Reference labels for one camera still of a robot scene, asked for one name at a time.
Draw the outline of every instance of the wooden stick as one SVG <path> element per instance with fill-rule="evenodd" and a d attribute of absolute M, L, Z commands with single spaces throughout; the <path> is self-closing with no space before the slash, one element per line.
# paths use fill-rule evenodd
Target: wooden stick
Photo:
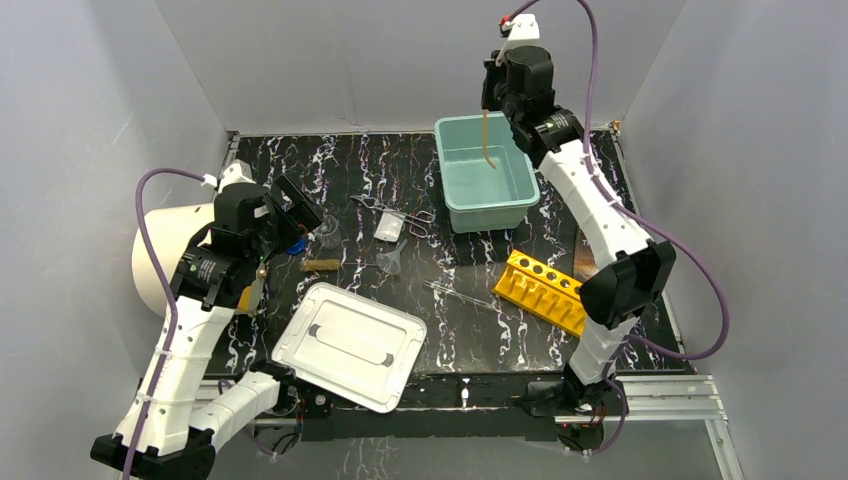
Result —
<path fill-rule="evenodd" d="M 486 161 L 489 162 L 489 166 L 492 168 L 495 167 L 495 162 L 489 158 L 489 111 L 483 110 L 483 156 L 486 158 Z"/>

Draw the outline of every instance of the black marble surface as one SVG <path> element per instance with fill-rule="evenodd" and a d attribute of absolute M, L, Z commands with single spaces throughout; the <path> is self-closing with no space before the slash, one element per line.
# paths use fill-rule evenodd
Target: black marble surface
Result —
<path fill-rule="evenodd" d="M 595 132 L 593 145 L 611 184 L 631 207 L 612 135 Z M 236 158 L 251 166 L 260 184 L 270 183 L 280 173 L 289 175 L 339 219 L 343 241 L 332 250 L 310 242 L 305 254 L 272 259 L 261 305 L 264 313 L 234 319 L 216 346 L 209 375 L 239 373 L 253 361 L 270 356 L 300 299 L 318 282 L 338 285 L 423 319 L 427 341 L 415 374 L 557 372 L 577 346 L 576 338 L 490 293 L 514 248 L 572 274 L 577 227 L 565 204 L 541 177 L 541 199 L 515 230 L 454 234 L 442 196 L 432 134 L 244 137 Z M 409 243 L 403 251 L 400 275 L 362 267 L 373 265 L 378 252 L 394 250 L 395 244 L 373 238 L 379 214 L 349 200 L 355 194 L 379 197 L 404 212 L 436 214 L 426 239 L 406 230 L 401 234 Z M 304 274 L 298 268 L 303 258 L 339 258 L 353 265 L 339 272 Z M 425 280 L 495 302 L 503 313 L 434 294 L 423 287 Z M 662 345 L 676 345 L 661 304 L 656 313 L 643 316 L 637 333 Z M 625 351 L 618 367 L 680 371 L 687 366 L 635 347 Z"/>

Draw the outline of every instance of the white wall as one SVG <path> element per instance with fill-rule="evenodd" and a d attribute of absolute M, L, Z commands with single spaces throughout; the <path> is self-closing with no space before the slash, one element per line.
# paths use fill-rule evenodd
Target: white wall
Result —
<path fill-rule="evenodd" d="M 483 59 L 520 0 L 156 0 L 228 130 L 432 130 L 480 108 Z M 595 119 L 621 119 L 684 0 L 593 0 Z M 561 105 L 583 115 L 591 56 L 574 1 L 533 7 Z"/>
<path fill-rule="evenodd" d="M 845 478 L 848 4 L 690 0 L 625 117 L 646 217 L 715 268 L 730 339 L 703 362 L 748 478 Z M 706 283 L 669 290 L 691 351 L 715 338 Z"/>
<path fill-rule="evenodd" d="M 88 451 L 161 326 L 132 285 L 135 184 L 216 172 L 225 141 L 153 0 L 3 2 L 0 478 L 115 478 Z M 146 201 L 208 198 L 161 179 Z"/>

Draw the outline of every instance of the test tube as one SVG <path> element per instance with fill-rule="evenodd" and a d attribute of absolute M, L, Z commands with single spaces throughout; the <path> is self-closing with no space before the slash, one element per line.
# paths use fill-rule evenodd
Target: test tube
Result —
<path fill-rule="evenodd" d="M 439 285 L 438 283 L 434 283 L 434 282 L 431 282 L 429 280 L 424 280 L 423 284 L 424 284 L 425 287 L 431 288 L 431 289 L 433 289 L 437 292 L 444 293 L 445 295 L 450 295 L 452 297 L 456 297 L 456 298 L 462 300 L 465 303 L 471 303 L 473 305 L 477 305 L 478 307 L 487 308 L 487 309 L 489 309 L 493 312 L 498 311 L 498 309 L 496 309 L 492 305 L 490 305 L 490 304 L 488 304 L 488 303 L 486 303 L 482 300 L 478 300 L 474 297 L 469 297 L 468 295 L 459 293 L 456 290 L 445 287 L 443 285 Z"/>

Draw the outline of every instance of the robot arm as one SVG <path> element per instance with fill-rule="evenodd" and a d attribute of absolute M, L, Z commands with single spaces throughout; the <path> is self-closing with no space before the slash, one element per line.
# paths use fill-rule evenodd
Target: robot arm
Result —
<path fill-rule="evenodd" d="M 206 478 L 217 449 L 259 413 L 288 402 L 280 385 L 294 378 L 293 371 L 257 362 L 234 388 L 192 412 L 215 344 L 261 262 L 321 224 L 311 202 L 288 178 L 280 176 L 268 188 L 253 183 L 245 169 L 237 163 L 219 182 L 204 182 L 219 188 L 214 221 L 189 239 L 171 279 L 178 322 L 169 332 L 172 312 L 167 309 L 136 397 L 114 435 L 95 440 L 93 459 L 121 470 L 136 434 L 134 476 Z"/>
<path fill-rule="evenodd" d="M 484 62 L 481 105 L 503 111 L 516 145 L 556 188 L 586 234 L 600 271 L 584 283 L 580 299 L 589 316 L 564 381 L 525 399 L 534 415 L 580 405 L 598 406 L 610 387 L 603 372 L 614 371 L 615 355 L 644 308 L 662 292 L 676 258 L 673 247 L 656 244 L 640 226 L 617 212 L 594 185 L 583 153 L 583 126 L 554 104 L 554 66 L 537 46 L 535 16 L 518 15 L 501 24 L 504 48 Z M 595 164 L 604 188 L 609 183 Z"/>

